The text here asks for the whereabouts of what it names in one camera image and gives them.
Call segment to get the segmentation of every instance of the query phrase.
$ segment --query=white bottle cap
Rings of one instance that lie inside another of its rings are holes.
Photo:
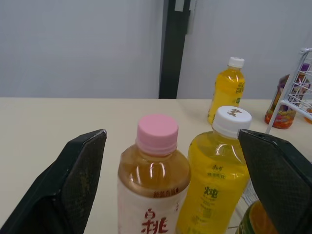
[[[252,116],[241,108],[233,106],[221,106],[214,117],[213,129],[218,133],[237,138],[239,129],[249,129]]]
[[[229,66],[242,68],[244,66],[245,60],[243,58],[230,57]]]

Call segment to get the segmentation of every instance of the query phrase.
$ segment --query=white label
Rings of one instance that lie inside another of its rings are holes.
[[[149,198],[133,193],[118,180],[118,234],[174,234],[187,190]]]
[[[255,193],[253,183],[251,182],[251,180],[249,180],[247,187],[246,187],[246,190],[243,193],[242,197],[248,206],[253,204],[255,201],[259,200],[257,194]]]

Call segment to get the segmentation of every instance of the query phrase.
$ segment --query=plastic bottle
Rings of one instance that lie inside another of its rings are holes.
[[[220,107],[213,131],[194,138],[189,148],[190,189],[177,224],[177,234],[224,234],[249,181],[237,139],[251,115],[237,107]]]
[[[240,69],[244,66],[245,60],[231,57],[228,69],[221,72],[215,82],[214,97],[208,112],[208,122],[213,123],[215,113],[221,106],[238,107],[242,98],[245,79]]]
[[[260,201],[246,211],[235,234],[278,234]]]
[[[307,109],[307,112],[312,113],[312,108],[308,108],[308,109]],[[304,119],[306,120],[306,122],[312,124],[312,120],[308,119],[307,117],[304,117]]]
[[[177,148],[178,125],[165,115],[143,117],[136,143],[118,169],[118,233],[175,233],[190,183],[190,165]]]
[[[301,71],[307,71],[309,69],[309,64],[304,63],[301,67]],[[281,97],[282,91],[285,87],[285,84],[288,80],[289,74],[282,77],[277,85],[277,91],[275,94],[275,98],[272,100],[271,105],[268,109],[268,111],[265,114],[264,121],[269,124],[271,117],[273,115],[273,112],[275,110],[275,107],[278,103],[279,98]],[[299,73],[296,83],[299,83],[302,86],[294,86],[291,93],[292,94],[304,94],[307,91],[307,88],[310,88],[310,84],[307,84],[308,81],[305,81],[305,74],[304,73]],[[297,98],[302,100],[303,95],[297,95]],[[273,123],[273,127],[279,128],[279,129],[288,129],[292,124],[294,117],[296,115],[296,111],[294,111],[292,108],[286,106],[286,105],[281,105],[279,108],[279,111],[277,113],[277,116],[275,118],[275,121]]]

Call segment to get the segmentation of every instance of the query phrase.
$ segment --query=yellow drink bottle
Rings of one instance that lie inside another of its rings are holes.
[[[244,66],[245,60],[231,57],[228,69],[221,72],[215,81],[214,97],[208,112],[208,122],[213,123],[215,113],[221,106],[238,107],[242,98],[245,79],[240,69]]]
[[[248,129],[251,115],[237,107],[220,107],[213,131],[194,138],[189,148],[190,188],[177,234],[224,234],[249,181],[239,129]]]

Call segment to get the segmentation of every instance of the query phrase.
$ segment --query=pink bottle cap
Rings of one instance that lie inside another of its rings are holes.
[[[151,155],[164,156],[177,147],[177,122],[166,115],[144,116],[138,123],[136,145]]]

